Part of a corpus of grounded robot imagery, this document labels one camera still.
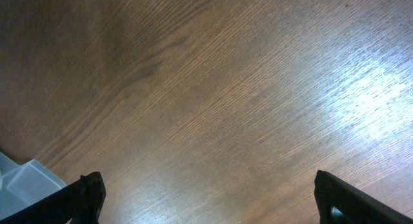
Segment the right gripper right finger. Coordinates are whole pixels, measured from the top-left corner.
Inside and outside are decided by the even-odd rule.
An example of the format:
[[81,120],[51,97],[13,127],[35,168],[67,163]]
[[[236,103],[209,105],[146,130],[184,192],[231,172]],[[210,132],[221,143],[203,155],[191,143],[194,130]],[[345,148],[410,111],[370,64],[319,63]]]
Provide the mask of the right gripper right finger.
[[314,184],[320,224],[412,223],[411,218],[327,171],[317,171]]

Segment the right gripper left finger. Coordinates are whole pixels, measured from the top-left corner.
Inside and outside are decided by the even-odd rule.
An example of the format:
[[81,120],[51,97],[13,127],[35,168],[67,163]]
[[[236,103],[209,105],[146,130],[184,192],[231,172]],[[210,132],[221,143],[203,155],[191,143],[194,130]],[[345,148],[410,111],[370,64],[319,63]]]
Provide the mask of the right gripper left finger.
[[93,172],[1,220],[1,224],[98,224],[105,197],[101,173]]

